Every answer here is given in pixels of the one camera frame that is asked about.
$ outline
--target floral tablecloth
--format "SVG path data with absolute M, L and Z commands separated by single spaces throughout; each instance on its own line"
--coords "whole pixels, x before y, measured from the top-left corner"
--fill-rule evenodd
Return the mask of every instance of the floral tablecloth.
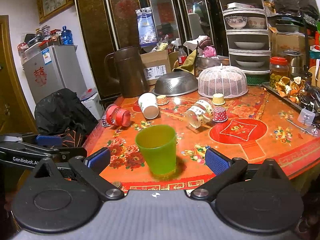
M 169 103 L 159 106 L 160 114 L 153 120 L 143 117 L 137 98 L 118 98 L 116 103 L 132 113 L 131 127 L 105 128 L 100 122 L 84 145 L 89 154 L 109 147 L 111 162 L 100 175 L 110 182 L 120 181 L 124 192 L 193 189 L 215 176 L 205 164 L 208 147 L 229 158 L 242 157 L 249 163 L 274 158 L 290 178 L 320 162 L 320 139 L 288 122 L 287 119 L 297 122 L 298 113 L 261 87 L 249 87 L 246 95 L 226 100 L 223 107 L 227 110 L 227 122 L 210 122 L 192 130 L 182 116 L 199 97 L 193 92 L 168 98 Z M 161 123 L 176 130 L 177 169 L 173 176 L 160 178 L 150 173 L 134 139 L 142 129 Z M 239 135 L 253 129 L 250 136 Z

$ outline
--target wall clock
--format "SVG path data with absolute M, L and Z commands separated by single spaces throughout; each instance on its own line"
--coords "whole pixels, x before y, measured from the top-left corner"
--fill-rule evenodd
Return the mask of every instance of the wall clock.
M 37 0 L 40 24 L 74 5 L 74 0 Z

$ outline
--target white strap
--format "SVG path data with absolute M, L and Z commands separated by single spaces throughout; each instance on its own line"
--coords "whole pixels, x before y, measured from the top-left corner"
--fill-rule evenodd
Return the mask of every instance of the white strap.
M 316 72 L 315 72 L 315 76 L 316 76 L 315 78 L 316 78 L 317 81 L 319 81 L 318 78 L 317 78 L 318 72 L 319 72 L 319 64 L 320 64 L 320 59 L 317 58 L 317 61 L 316 61 Z

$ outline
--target green plastic cup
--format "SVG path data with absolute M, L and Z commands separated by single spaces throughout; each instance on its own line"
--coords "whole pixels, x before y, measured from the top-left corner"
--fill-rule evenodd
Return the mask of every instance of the green plastic cup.
M 166 174 L 176 168 L 176 131 L 169 125 L 143 129 L 136 136 L 136 144 L 153 174 Z

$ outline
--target hanging snack bag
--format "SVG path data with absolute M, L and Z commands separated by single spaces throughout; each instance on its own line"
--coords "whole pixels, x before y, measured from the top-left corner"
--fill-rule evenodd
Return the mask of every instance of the hanging snack bag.
M 138 16 L 138 30 L 140 46 L 154 46 L 157 44 L 156 28 L 153 23 L 151 7 L 136 10 Z

